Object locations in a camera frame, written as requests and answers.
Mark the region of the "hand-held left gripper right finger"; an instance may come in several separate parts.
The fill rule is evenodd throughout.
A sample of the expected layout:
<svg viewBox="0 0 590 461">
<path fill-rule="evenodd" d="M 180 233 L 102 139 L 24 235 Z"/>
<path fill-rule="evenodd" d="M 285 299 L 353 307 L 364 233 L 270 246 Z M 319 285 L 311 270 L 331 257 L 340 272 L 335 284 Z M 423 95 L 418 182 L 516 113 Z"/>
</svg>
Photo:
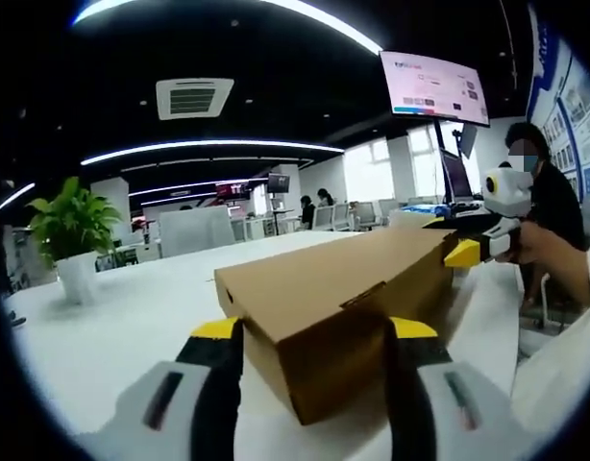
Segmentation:
<svg viewBox="0 0 590 461">
<path fill-rule="evenodd" d="M 393 460 L 522 460 L 524 430 L 507 395 L 436 331 L 391 317 L 383 346 Z"/>
</svg>

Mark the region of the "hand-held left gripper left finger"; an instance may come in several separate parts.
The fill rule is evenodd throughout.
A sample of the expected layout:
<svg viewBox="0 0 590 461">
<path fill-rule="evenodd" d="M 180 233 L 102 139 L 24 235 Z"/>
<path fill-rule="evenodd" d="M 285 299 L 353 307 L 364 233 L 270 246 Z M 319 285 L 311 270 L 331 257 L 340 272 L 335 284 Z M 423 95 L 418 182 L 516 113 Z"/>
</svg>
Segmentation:
<svg viewBox="0 0 590 461">
<path fill-rule="evenodd" d="M 126 388 L 90 435 L 98 460 L 232 460 L 241 403 L 243 323 L 195 328 L 173 361 Z"/>
</svg>

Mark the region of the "person's right hand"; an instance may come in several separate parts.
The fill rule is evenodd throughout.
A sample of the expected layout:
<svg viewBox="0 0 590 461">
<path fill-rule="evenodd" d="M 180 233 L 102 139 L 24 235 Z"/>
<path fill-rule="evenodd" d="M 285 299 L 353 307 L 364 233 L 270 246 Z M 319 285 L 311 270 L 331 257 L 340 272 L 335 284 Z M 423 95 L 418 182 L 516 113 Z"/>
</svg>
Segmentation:
<svg viewBox="0 0 590 461">
<path fill-rule="evenodd" d="M 519 228 L 517 247 L 510 252 L 510 260 L 521 264 L 549 264 L 557 250 L 560 238 L 551 230 L 534 222 L 524 221 Z"/>
</svg>

